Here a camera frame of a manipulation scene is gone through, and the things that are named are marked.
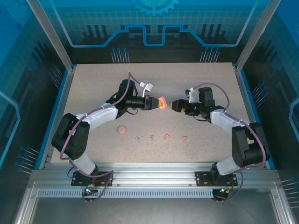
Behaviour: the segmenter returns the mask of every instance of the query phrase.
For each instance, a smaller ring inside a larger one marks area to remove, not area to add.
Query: speckled work surface
[[[164,96],[168,105],[185,99],[184,90],[203,82],[219,84],[230,98],[228,111],[248,120],[231,63],[144,63],[77,65],[64,113],[80,114],[101,106],[115,92],[128,72],[144,83],[152,82],[153,97]],[[223,93],[212,87],[217,105],[226,106]],[[124,135],[117,133],[125,126]],[[231,154],[231,136],[208,122],[165,110],[124,114],[95,129],[87,144],[94,162],[206,162],[220,161]],[[54,150],[52,163],[63,162]]]

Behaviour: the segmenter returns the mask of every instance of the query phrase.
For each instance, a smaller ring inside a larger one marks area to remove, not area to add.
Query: pink disc
[[[117,133],[118,133],[118,134],[124,134],[124,133],[126,133],[126,131],[127,131],[127,129],[126,129],[125,126],[119,126],[119,127],[117,128]]]

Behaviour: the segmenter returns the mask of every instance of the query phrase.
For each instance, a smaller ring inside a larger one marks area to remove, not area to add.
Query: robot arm
[[[115,97],[111,97],[102,106],[103,109],[95,110],[94,112],[89,112],[85,114],[72,115],[70,113],[63,116],[58,129],[52,139],[52,145],[59,151],[66,142],[66,139],[70,133],[70,130],[74,125],[83,117],[82,121],[79,123],[75,132],[71,136],[69,142],[64,151],[65,158],[72,160],[76,167],[87,175],[96,175],[98,173],[97,166],[91,161],[91,159],[86,154],[86,145],[89,133],[100,125],[117,119],[121,117],[127,109],[138,108],[141,110],[152,110],[161,106],[162,102],[158,99],[150,96],[139,97],[137,96],[137,91],[135,83],[130,81],[128,91],[125,97],[116,105],[111,106],[111,104],[118,101],[125,93],[126,87],[128,85],[128,80],[125,79],[119,86],[119,90]],[[149,83],[147,85],[141,83],[144,86],[143,95],[145,91],[150,91],[153,84]]]
[[[179,99],[171,104],[174,111],[182,112],[189,116],[199,116],[211,124],[221,127],[232,135],[232,154],[228,158],[213,164],[211,174],[214,183],[219,179],[231,175],[235,171],[252,164],[263,161],[263,153],[254,136],[248,128],[240,123],[240,119],[235,119],[221,106],[215,106],[213,92],[211,88],[199,89],[199,102],[195,102],[194,90],[191,88],[185,91],[189,100]],[[261,140],[265,148],[266,160],[269,159],[266,138],[262,125],[259,123],[246,123],[249,125]]]

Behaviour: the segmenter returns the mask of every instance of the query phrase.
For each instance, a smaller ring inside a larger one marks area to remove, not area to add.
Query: gear logo
[[[178,0],[133,0],[135,9],[139,9],[140,13],[146,13],[146,15],[162,13],[168,13],[169,9],[174,9],[174,4],[178,3]]]
[[[0,4],[6,6],[13,19],[22,24],[27,17],[27,3],[25,0],[0,0]]]

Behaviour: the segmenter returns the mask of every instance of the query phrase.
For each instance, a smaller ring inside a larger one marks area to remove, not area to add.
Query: orange block
[[[164,97],[160,97],[158,98],[158,100],[163,104],[162,106],[160,106],[160,102],[159,102],[159,109],[160,110],[164,110],[167,108],[167,103]]]

